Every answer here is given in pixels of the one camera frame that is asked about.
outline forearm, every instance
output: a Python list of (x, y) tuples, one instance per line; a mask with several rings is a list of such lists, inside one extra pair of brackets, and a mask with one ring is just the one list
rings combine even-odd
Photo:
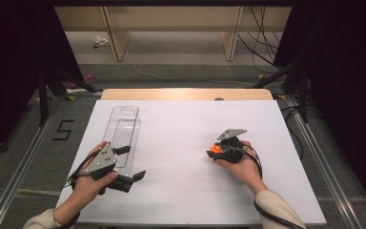
[(270, 190), (262, 190), (254, 197), (255, 207), (259, 207), (260, 219), (264, 229), (289, 228), (277, 223), (273, 219), (287, 221), (294, 225), (291, 228), (306, 228), (294, 209), (278, 194)]
[(267, 186), (264, 184), (260, 177), (254, 176), (253, 178), (245, 181), (245, 184), (251, 189), (252, 193), (256, 195), (262, 190), (267, 190)]
[(68, 198), (64, 203), (58, 206), (53, 212), (53, 218), (61, 225), (65, 225), (72, 221), (87, 204), (81, 202), (76, 198)]

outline person's right hand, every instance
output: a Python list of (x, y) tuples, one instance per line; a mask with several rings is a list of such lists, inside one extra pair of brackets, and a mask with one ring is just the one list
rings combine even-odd
[[(241, 142), (244, 145), (251, 146), (249, 141), (241, 140)], [(257, 158), (257, 155), (254, 153), (251, 147), (248, 147), (247, 153), (254, 158)], [(222, 159), (218, 159), (215, 162), (218, 165), (230, 170), (236, 179), (248, 185), (254, 194), (260, 190), (267, 189), (260, 177), (257, 165), (248, 156), (243, 156), (242, 159), (237, 163), (231, 163)]]

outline orange button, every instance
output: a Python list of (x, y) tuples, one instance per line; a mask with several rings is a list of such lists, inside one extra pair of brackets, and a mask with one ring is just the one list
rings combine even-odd
[(219, 153), (222, 153), (222, 149), (221, 147), (217, 146), (217, 145), (214, 145), (210, 148), (210, 151), (213, 151), (215, 154), (219, 154)]

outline metal rail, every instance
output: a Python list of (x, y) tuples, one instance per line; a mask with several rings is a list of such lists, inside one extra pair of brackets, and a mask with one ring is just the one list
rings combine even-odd
[(55, 112), (57, 111), (62, 100), (63, 100), (62, 97), (56, 97), (54, 99), (52, 109), (47, 118), (47, 121), (43, 126), (38, 128), (36, 134), (34, 135), (33, 140), (31, 141), (28, 150), (23, 155), (23, 158), (20, 161), (19, 165), (17, 166), (17, 169), (15, 170), (13, 176), (11, 177), (8, 186), (5, 188), (2, 196), (0, 197), (0, 224), (2, 223), (2, 220), (5, 217), (5, 214), (9, 210), (10, 205), (14, 199), (14, 196), (16, 195), (16, 192), (26, 175), (26, 172), (30, 168), (34, 156), (36, 155), (36, 152), (38, 151), (41, 142), (44, 139), (44, 136), (48, 128), (50, 127), (52, 118), (55, 115)]
[[(296, 106), (296, 101), (293, 96), (289, 95), (287, 100), (289, 106)], [(320, 170), (320, 173), (323, 176), (323, 179), (326, 182), (326, 185), (331, 192), (334, 201), (337, 205), (337, 208), (343, 216), (344, 222), (347, 227), (350, 229), (363, 228), (358, 216), (356, 215), (356, 210), (353, 207), (353, 204), (347, 198), (343, 189), (341, 188), (340, 183), (338, 182), (334, 172), (331, 169), (328, 161), (326, 160), (325, 155), (317, 143), (314, 134), (312, 133), (308, 123), (304, 123), (299, 114), (295, 115), (296, 123), (305, 138), (305, 141), (308, 144), (308, 147), (311, 150), (311, 153), (315, 159), (316, 165)]]

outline black cable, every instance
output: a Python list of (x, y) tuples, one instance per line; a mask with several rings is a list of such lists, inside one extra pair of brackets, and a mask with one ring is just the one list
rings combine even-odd
[(246, 48), (248, 48), (248, 50), (257, 55), (259, 58), (263, 59), (264, 61), (266, 61), (267, 63), (269, 63), (270, 65), (274, 65), (273, 62), (271, 62), (270, 60), (264, 58), (261, 54), (257, 53), (255, 50), (253, 50), (248, 44), (245, 43), (245, 41), (242, 39), (242, 37), (239, 35), (239, 33), (237, 34), (237, 36), (239, 37), (240, 41), (242, 41), (243, 45), (245, 45)]
[(248, 152), (245, 152), (244, 154), (248, 157), (251, 158), (251, 160), (257, 165), (257, 169), (260, 173), (260, 178), (263, 178), (263, 168), (261, 166), (261, 161), (260, 161), (260, 158), (257, 154), (257, 151), (254, 149), (254, 147), (252, 147), (251, 145), (245, 145), (243, 144), (244, 146), (247, 146), (247, 147), (250, 147), (253, 151), (254, 151), (254, 154), (257, 156), (257, 158), (254, 158), (254, 156), (251, 156)]
[[(269, 44), (269, 46), (271, 46), (270, 45), (270, 42), (269, 42), (269, 40), (267, 39), (267, 37), (266, 37), (266, 34), (265, 34), (265, 32), (264, 32), (264, 14), (265, 14), (265, 12), (266, 12), (266, 7), (261, 7), (261, 23), (260, 23), (260, 28), (262, 29), (262, 34), (263, 34), (263, 38), (264, 38), (264, 42), (266, 43), (266, 51), (267, 51), (267, 53), (269, 54), (269, 56), (270, 56), (270, 58), (272, 59), (272, 61), (275, 61), (273, 58), (272, 58), (272, 56), (270, 55), (270, 52), (269, 52), (269, 47), (268, 47), (268, 45), (267, 44)], [(271, 51), (272, 51), (272, 53), (273, 53), (273, 55), (275, 56), (275, 52), (273, 51), (273, 49), (272, 49), (272, 47), (270, 47), (270, 49), (271, 49)]]
[(99, 154), (100, 150), (91, 153), (90, 155), (88, 155), (83, 161), (82, 163), (78, 166), (78, 168), (72, 173), (72, 175), (70, 175), (70, 177), (68, 177), (66, 184), (64, 185), (64, 188), (68, 187), (71, 185), (72, 181), (76, 181), (77, 177), (78, 177), (78, 173), (79, 171), (82, 169), (82, 167), (84, 166), (84, 164), (86, 162), (88, 162), (89, 159), (91, 159), (94, 156), (97, 156)]
[(290, 221), (288, 221), (286, 219), (283, 219), (283, 218), (279, 218), (279, 217), (277, 217), (275, 215), (272, 215), (272, 214), (266, 212), (259, 205), (257, 205), (256, 201), (254, 201), (254, 208), (257, 210), (257, 212), (261, 216), (263, 216), (263, 217), (265, 217), (267, 219), (270, 219), (270, 220), (272, 220), (272, 221), (274, 221), (274, 222), (276, 222), (278, 224), (281, 224), (281, 225), (286, 226), (286, 227), (291, 228), (291, 229), (302, 229), (302, 227), (294, 224), (293, 222), (290, 222)]
[(277, 35), (275, 35), (275, 32), (273, 32), (273, 35), (274, 35), (275, 39), (277, 39), (277, 42), (280, 43), (280, 39), (278, 39)]
[[(307, 107), (316, 107), (316, 105), (315, 104), (307, 104), (306, 105)], [(292, 109), (292, 108), (299, 108), (299, 106), (298, 105), (295, 105), (295, 106), (291, 106), (291, 107), (286, 107), (286, 108), (283, 108), (283, 109), (281, 109), (280, 111), (281, 112), (284, 112), (284, 111), (286, 111), (286, 110), (288, 110), (288, 109)]]
[[(254, 10), (253, 10), (253, 8), (252, 8), (252, 7), (250, 7), (250, 9), (251, 9), (252, 15), (253, 15), (253, 17), (254, 17), (254, 21), (256, 22), (257, 27), (259, 28), (259, 35), (260, 35), (260, 34), (262, 34), (262, 35), (263, 35), (263, 39), (264, 39), (265, 43), (269, 44), (269, 46), (270, 46), (270, 42), (269, 42), (269, 40), (266, 38), (266, 35), (265, 35), (265, 33), (264, 33), (264, 13), (265, 13), (266, 8), (265, 8), (265, 7), (262, 7), (262, 8), (261, 8), (261, 23), (260, 23), (260, 24), (258, 23), (258, 20), (257, 20), (257, 18), (256, 18), (256, 16), (255, 16), (255, 14), (254, 14)], [(266, 50), (267, 50), (267, 53), (269, 54), (270, 58), (272, 58), (272, 56), (271, 56), (271, 54), (270, 54), (270, 52), (269, 52), (269, 49), (268, 49), (267, 45), (266, 45)]]
[(285, 111), (291, 109), (289, 113), (287, 113), (287, 116), (284, 118), (285, 124), (287, 126), (287, 129), (289, 130), (290, 134), (295, 138), (295, 140), (298, 142), (300, 149), (300, 153), (299, 153), (299, 159), (302, 160), (302, 158), (304, 157), (304, 146), (302, 145), (301, 140), (296, 136), (295, 132), (293, 131), (293, 129), (290, 128), (290, 126), (288, 125), (288, 120), (290, 119), (291, 116), (295, 115), (296, 113), (298, 113), (298, 109), (299, 106), (293, 106), (293, 107), (288, 107), (285, 108), (281, 111)]
[(266, 43), (264, 43), (264, 42), (261, 42), (261, 41), (259, 41), (259, 40), (256, 40), (256, 38), (254, 38), (252, 35), (251, 35), (251, 33), (250, 32), (248, 32), (248, 35), (255, 41), (255, 42), (257, 42), (257, 43), (259, 43), (259, 44), (262, 44), (262, 45), (268, 45), (268, 46), (270, 46), (270, 47), (272, 47), (272, 48), (275, 48), (275, 49), (278, 49), (278, 47), (277, 46), (274, 46), (274, 45), (269, 45), (269, 44), (266, 44)]
[(76, 214), (76, 216), (74, 216), (71, 219), (71, 221), (67, 222), (66, 224), (64, 224), (62, 226), (54, 227), (53, 229), (68, 229), (68, 228), (71, 228), (78, 221), (80, 215), (81, 215), (81, 213), (79, 212), (78, 214)]
[(249, 45), (248, 44), (246, 44), (245, 43), (245, 41), (244, 40), (242, 40), (242, 37), (240, 37), (240, 35), (239, 35), (239, 33), (237, 34), (238, 35), (238, 37), (239, 37), (239, 39), (240, 39), (240, 41), (242, 41), (242, 43), (243, 43), (243, 45), (252, 53), (252, 62), (253, 62), (253, 64), (254, 64), (254, 67), (258, 70), (258, 71), (260, 71), (261, 73), (270, 73), (270, 72), (266, 72), (266, 71), (263, 71), (263, 70), (260, 70), (257, 66), (256, 66), (256, 64), (254, 63), (254, 55), (256, 54), (258, 57), (260, 57), (261, 59), (263, 59), (264, 61), (266, 61), (267, 63), (269, 63), (269, 64), (272, 64), (273, 65), (273, 63), (272, 62), (270, 62), (268, 59), (266, 59), (266, 58), (264, 58), (263, 56), (261, 56), (259, 53), (257, 53), (255, 50), (253, 50), (251, 47), (249, 47)]

